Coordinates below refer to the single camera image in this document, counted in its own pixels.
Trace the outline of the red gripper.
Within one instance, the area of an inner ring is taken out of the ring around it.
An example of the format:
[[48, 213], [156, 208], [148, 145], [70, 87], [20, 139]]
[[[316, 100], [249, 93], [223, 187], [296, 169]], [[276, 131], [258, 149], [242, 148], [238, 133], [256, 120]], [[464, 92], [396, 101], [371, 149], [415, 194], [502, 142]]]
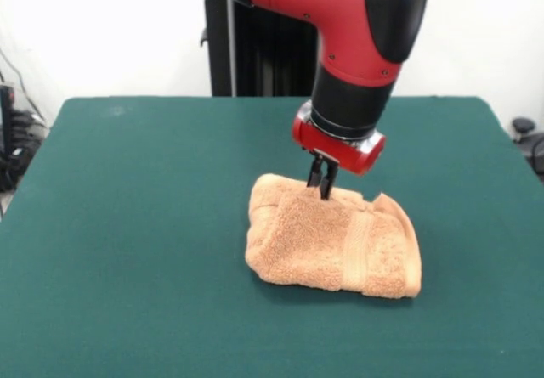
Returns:
[[[367, 174], [383, 152], [386, 137], [373, 130], [369, 137], [362, 140], [334, 138], [311, 121], [312, 111], [311, 100], [302, 104], [293, 121], [292, 136], [305, 150], [313, 153], [307, 186], [320, 188], [320, 198], [329, 200], [338, 166], [359, 176]], [[322, 176], [323, 157], [328, 161], [326, 173]]]

